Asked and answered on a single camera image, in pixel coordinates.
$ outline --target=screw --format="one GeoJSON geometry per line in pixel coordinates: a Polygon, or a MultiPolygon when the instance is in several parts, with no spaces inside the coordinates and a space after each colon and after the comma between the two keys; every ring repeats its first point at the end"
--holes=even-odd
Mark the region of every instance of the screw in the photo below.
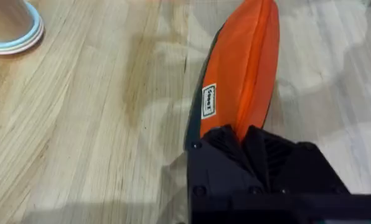
{"type": "Polygon", "coordinates": [[[289,191],[287,189],[281,189],[280,192],[282,194],[289,194],[289,191]]]}
{"type": "Polygon", "coordinates": [[[201,142],[193,142],[192,147],[194,149],[199,149],[200,147],[202,147],[202,143],[201,142]]]}
{"type": "Polygon", "coordinates": [[[248,189],[251,194],[261,194],[261,189],[259,187],[251,186],[248,189]]]}
{"type": "Polygon", "coordinates": [[[192,189],[193,193],[197,196],[197,197],[203,197],[206,195],[206,187],[204,186],[196,186],[192,189]]]}

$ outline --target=wooden table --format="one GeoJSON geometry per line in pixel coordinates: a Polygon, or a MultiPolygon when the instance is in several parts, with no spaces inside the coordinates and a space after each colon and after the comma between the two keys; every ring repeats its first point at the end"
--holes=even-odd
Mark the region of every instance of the wooden table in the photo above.
{"type": "MultiPolygon", "coordinates": [[[[33,0],[46,33],[0,57],[0,223],[187,221],[182,143],[210,42],[240,0],[33,0]]],[[[265,129],[371,192],[371,4],[278,1],[265,129]]]]}

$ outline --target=white label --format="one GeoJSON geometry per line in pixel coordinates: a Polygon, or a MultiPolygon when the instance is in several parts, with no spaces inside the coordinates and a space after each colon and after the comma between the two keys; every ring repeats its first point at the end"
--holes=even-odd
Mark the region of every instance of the white label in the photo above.
{"type": "Polygon", "coordinates": [[[202,116],[209,118],[216,114],[216,83],[202,89],[202,116]]]}

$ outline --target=label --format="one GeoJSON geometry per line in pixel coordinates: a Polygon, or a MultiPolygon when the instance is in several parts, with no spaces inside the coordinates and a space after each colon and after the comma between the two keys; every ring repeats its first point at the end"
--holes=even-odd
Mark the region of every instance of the label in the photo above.
{"type": "Polygon", "coordinates": [[[202,116],[209,118],[216,114],[216,83],[202,89],[202,116]]]}

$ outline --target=wooden surface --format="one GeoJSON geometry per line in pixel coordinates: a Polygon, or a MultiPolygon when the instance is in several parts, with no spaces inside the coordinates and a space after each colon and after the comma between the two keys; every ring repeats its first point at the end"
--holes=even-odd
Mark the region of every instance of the wooden surface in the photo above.
{"type": "MultiPolygon", "coordinates": [[[[186,222],[182,141],[239,0],[40,0],[41,45],[0,57],[0,223],[186,222]]],[[[313,141],[371,192],[371,5],[279,1],[265,129],[313,141]]]]}
{"type": "Polygon", "coordinates": [[[23,0],[0,0],[0,42],[21,38],[32,25],[32,16],[23,0]]]}

